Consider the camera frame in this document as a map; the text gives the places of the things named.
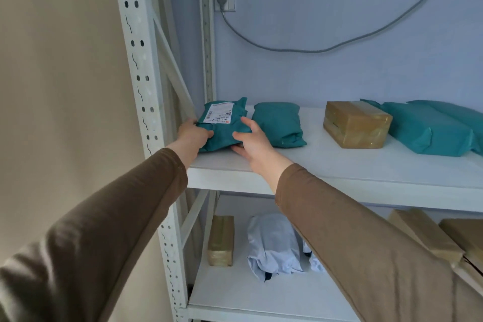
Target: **person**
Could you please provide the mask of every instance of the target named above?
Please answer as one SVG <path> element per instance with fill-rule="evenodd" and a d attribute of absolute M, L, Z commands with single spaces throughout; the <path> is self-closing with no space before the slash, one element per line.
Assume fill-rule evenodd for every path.
<path fill-rule="evenodd" d="M 234 133 L 275 202 L 364 322 L 481 320 L 483 298 L 404 233 L 276 152 L 258 125 Z M 142 250 L 213 132 L 178 139 L 56 222 L 0 268 L 1 321 L 107 321 Z"/>

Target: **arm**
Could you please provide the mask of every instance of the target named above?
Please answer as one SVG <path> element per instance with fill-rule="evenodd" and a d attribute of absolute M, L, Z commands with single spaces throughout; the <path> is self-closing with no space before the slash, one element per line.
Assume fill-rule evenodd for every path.
<path fill-rule="evenodd" d="M 383 218 L 271 148 L 258 125 L 235 134 L 276 194 L 282 213 L 305 238 L 363 322 L 473 321 L 483 298 Z"/>
<path fill-rule="evenodd" d="M 107 321 L 144 247 L 213 132 L 178 140 L 76 206 L 0 268 L 0 320 Z"/>

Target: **shelf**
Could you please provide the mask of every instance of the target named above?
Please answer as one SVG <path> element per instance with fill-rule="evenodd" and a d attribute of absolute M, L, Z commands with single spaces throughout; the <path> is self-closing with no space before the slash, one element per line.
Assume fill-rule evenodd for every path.
<path fill-rule="evenodd" d="M 387 218 L 389 207 L 370 207 Z M 301 254 L 304 274 L 278 275 L 266 283 L 252 273 L 246 260 L 246 229 L 251 216 L 278 211 L 271 198 L 221 195 L 217 215 L 235 216 L 235 248 L 232 267 L 208 265 L 205 250 L 188 304 L 190 318 L 219 322 L 358 321 L 356 314 L 327 274 L 310 270 Z M 482 217 L 432 210 L 435 221 L 446 217 Z"/>
<path fill-rule="evenodd" d="M 249 117 L 253 107 L 247 107 Z M 359 202 L 483 212 L 483 158 L 415 154 L 388 136 L 382 149 L 342 149 L 323 129 L 324 109 L 301 108 L 303 148 L 279 151 Z M 223 149 L 201 153 L 188 186 L 271 194 L 244 158 Z"/>

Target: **shelf surface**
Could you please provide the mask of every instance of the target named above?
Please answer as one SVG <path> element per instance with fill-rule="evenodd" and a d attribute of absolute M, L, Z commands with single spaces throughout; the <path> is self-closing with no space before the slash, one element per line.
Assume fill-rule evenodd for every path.
<path fill-rule="evenodd" d="M 370 207 L 387 218 L 389 207 Z M 277 275 L 262 283 L 248 266 L 246 235 L 251 216 L 278 211 L 271 198 L 221 195 L 215 213 L 235 216 L 232 267 L 208 265 L 205 250 L 188 309 L 190 318 L 236 322 L 294 320 L 358 321 L 349 303 L 327 273 L 310 270 L 301 254 L 303 274 Z M 446 217 L 480 217 L 483 214 L 427 211 L 435 221 Z"/>
<path fill-rule="evenodd" d="M 247 109 L 250 117 L 253 107 Z M 323 129 L 324 112 L 302 107 L 300 122 L 307 145 L 279 151 L 361 202 L 483 211 L 483 157 L 472 152 L 459 158 L 415 154 L 391 136 L 382 149 L 343 149 Z M 270 193 L 247 161 L 230 149 L 200 153 L 188 179 L 193 188 Z M 428 187 L 431 193 L 421 193 Z M 406 199 L 394 194 L 401 191 Z M 411 196 L 420 196 L 422 203 L 411 203 Z M 451 204 L 455 197 L 459 203 Z"/>

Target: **green plastic mailer bag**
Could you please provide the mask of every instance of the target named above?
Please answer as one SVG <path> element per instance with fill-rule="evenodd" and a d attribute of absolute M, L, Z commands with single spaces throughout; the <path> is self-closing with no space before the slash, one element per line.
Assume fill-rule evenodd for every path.
<path fill-rule="evenodd" d="M 208 139 L 199 151 L 214 151 L 240 143 L 233 138 L 233 133 L 250 133 L 248 126 L 241 122 L 241 117 L 246 116 L 246 97 L 237 101 L 213 101 L 205 104 L 205 111 L 196 124 L 206 130 L 213 130 L 214 135 Z"/>
<path fill-rule="evenodd" d="M 393 116 L 389 134 L 418 154 L 460 157 L 478 148 L 473 130 L 428 105 L 362 99 Z"/>
<path fill-rule="evenodd" d="M 300 107 L 288 102 L 263 102 L 255 105 L 252 119 L 276 148 L 296 148 L 307 143 L 300 128 Z"/>
<path fill-rule="evenodd" d="M 474 148 L 473 151 L 483 155 L 483 113 L 474 111 L 471 108 L 454 105 L 452 103 L 441 101 L 409 101 L 409 104 L 428 105 L 435 110 L 448 115 L 462 124 L 465 124 L 473 129 L 478 141 L 478 148 Z"/>

